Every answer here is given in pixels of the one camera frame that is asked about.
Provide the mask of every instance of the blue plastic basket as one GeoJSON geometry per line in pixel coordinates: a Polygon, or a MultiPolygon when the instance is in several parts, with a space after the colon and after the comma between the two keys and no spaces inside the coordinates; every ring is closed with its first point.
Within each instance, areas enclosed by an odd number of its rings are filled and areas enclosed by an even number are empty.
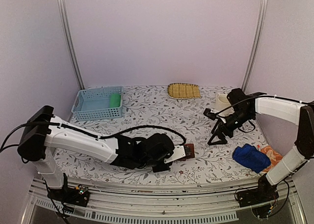
{"type": "Polygon", "coordinates": [[[72,113],[78,121],[122,117],[123,87],[100,87],[78,92],[72,113]],[[109,108],[110,96],[113,93],[121,95],[120,106],[109,108]]]}

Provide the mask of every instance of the white mug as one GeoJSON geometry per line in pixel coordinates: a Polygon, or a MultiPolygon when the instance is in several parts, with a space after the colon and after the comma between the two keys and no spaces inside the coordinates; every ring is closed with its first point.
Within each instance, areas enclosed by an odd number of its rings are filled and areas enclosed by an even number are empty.
{"type": "MultiPolygon", "coordinates": [[[[229,107],[231,104],[229,103],[227,99],[227,94],[217,94],[216,95],[216,103],[215,103],[215,109],[217,111],[221,111],[225,109],[226,107],[229,107]]],[[[228,116],[234,112],[233,108],[227,109],[219,114],[219,116],[228,116]]]]}

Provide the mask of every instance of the green sponge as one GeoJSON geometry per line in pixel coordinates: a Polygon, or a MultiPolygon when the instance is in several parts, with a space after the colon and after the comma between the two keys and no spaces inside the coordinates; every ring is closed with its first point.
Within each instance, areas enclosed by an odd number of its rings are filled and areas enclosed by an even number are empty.
{"type": "Polygon", "coordinates": [[[110,95],[109,108],[117,108],[120,106],[121,95],[119,93],[113,93],[110,95]]]}

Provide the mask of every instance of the yellow tray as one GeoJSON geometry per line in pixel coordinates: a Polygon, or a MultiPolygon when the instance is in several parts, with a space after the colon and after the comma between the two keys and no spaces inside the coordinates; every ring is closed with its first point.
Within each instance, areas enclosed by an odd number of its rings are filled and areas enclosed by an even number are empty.
{"type": "Polygon", "coordinates": [[[174,99],[195,99],[201,98],[198,85],[187,83],[172,83],[168,86],[168,94],[174,99]]]}

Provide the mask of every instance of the floral pattern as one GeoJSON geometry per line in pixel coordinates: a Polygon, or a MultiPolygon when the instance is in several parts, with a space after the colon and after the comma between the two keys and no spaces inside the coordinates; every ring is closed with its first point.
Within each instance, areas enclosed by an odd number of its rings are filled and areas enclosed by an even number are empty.
{"type": "MultiPolygon", "coordinates": [[[[180,132],[187,143],[195,147],[195,159],[184,162],[175,161],[170,171],[153,173],[151,168],[127,169],[111,166],[84,154],[57,149],[55,159],[63,172],[71,177],[104,182],[125,184],[170,185],[204,184],[224,182],[258,176],[232,159],[237,146],[246,143],[261,147],[266,141],[256,125],[250,133],[235,131],[228,144],[208,146],[209,133],[215,122],[203,116],[205,108],[213,108],[218,93],[228,93],[231,87],[201,86],[202,98],[176,100],[168,96],[166,86],[127,86],[123,94],[123,117],[117,119],[77,121],[71,123],[80,127],[103,133],[113,134],[138,125],[161,125],[180,132]]],[[[249,130],[251,125],[243,126],[249,130]]],[[[154,133],[166,133],[174,142],[181,138],[159,129],[145,128],[126,133],[130,137],[149,137],[154,133]]]]}

